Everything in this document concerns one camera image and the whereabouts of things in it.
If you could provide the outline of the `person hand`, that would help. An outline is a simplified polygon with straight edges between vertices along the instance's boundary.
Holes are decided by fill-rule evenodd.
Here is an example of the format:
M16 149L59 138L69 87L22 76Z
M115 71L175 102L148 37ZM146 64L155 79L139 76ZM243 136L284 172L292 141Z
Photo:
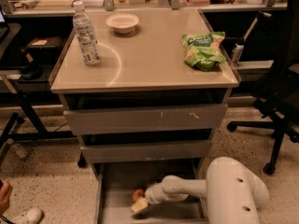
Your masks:
M10 195L13 187L5 180L2 181L0 187L0 215L3 215L10 206Z

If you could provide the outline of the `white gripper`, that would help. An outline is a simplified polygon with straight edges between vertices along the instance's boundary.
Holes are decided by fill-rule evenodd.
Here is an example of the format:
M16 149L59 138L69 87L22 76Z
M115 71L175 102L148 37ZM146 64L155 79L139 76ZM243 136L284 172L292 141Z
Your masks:
M149 186L145 191L145 197L139 198L131 206L131 211L137 213L147 208L149 204L162 202L181 202L187 199L188 195L175 187L169 187L158 183Z

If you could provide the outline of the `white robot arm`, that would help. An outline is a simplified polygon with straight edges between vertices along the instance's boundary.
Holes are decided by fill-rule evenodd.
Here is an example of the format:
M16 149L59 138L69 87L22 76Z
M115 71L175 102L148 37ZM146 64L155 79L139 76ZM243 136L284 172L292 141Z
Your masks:
M209 224L261 224L259 210L269 203L269 191L260 177L241 162L219 157L209 164L205 179L166 176L149 186L131 206L138 214L150 205L180 202L188 196L207 201Z

